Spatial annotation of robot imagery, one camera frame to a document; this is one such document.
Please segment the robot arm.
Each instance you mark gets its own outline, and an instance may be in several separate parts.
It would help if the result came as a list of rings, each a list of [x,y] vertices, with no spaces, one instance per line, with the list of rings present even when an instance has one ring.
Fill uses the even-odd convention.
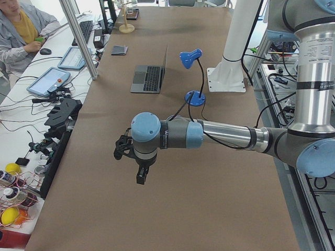
[[[257,129],[140,113],[114,150],[115,159],[127,156],[139,164],[137,183],[145,183],[158,149],[194,149],[205,141],[268,154],[313,177],[334,173],[334,1],[271,1],[268,30],[299,40],[293,123],[286,129]]]

